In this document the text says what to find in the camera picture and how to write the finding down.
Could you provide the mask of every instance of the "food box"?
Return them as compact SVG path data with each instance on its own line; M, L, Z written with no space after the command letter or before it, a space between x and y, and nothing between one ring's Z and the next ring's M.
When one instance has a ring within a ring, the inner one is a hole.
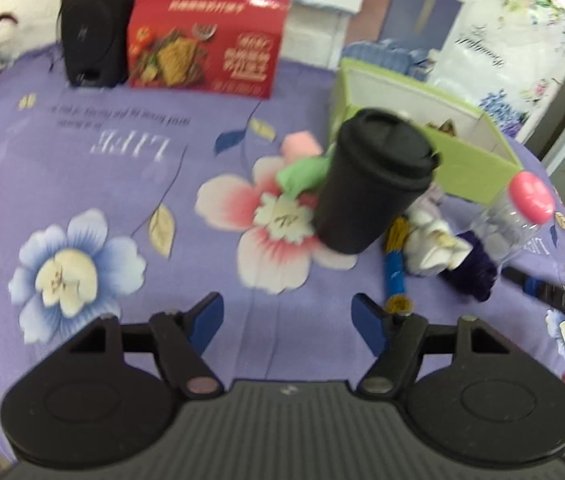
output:
M289 0L136 0L131 86L268 98L288 10Z
M382 108L409 119L441 154L436 181L446 193L486 204L522 165L483 110L415 79L342 59L331 91L330 139L361 108ZM453 124L453 134L445 124Z

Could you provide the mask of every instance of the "purple yarn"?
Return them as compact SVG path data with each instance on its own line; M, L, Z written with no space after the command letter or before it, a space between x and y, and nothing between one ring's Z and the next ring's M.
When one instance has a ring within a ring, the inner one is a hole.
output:
M443 270L440 275L453 288L462 294L469 294L478 301L486 301L498 278L498 268L486 254L482 242L467 231L458 235L473 245L473 250L456 269Z

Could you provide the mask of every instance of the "purple tablecloth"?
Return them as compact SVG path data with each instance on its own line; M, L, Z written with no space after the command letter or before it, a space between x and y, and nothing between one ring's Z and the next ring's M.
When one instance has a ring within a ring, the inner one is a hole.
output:
M311 204L281 199L270 178L280 161L262 158L276 157L288 133L325 137L333 75L282 62L265 102L75 90L58 64L50 72L51 56L28 54L0 76L0 400L93 317L145 321L188 309L211 290L224 296L226 318L204 357L225 383L357 381L373 358L351 323L350 301L357 292L383 300L379 245L357 261L323 250L307 232ZM457 230L477 210L457 198L443 205ZM565 284L565 218L561 224L544 227L517 263ZM564 319L508 284L496 284L482 304L439 278L406 286L431 322L479 316L565 371ZM0 449L9 453L1 431Z

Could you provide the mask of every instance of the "clear plastic bottle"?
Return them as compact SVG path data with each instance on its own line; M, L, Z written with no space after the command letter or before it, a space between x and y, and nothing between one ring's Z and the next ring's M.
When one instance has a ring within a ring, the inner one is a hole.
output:
M553 197L542 180L521 171L473 221L471 230L499 266L533 237L554 209Z

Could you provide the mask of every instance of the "green cloth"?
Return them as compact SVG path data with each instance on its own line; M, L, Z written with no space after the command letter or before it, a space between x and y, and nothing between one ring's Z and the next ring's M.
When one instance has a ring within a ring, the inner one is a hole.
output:
M330 156L301 158L278 171L276 182L285 195L297 198L304 191L318 188L325 181L330 165Z

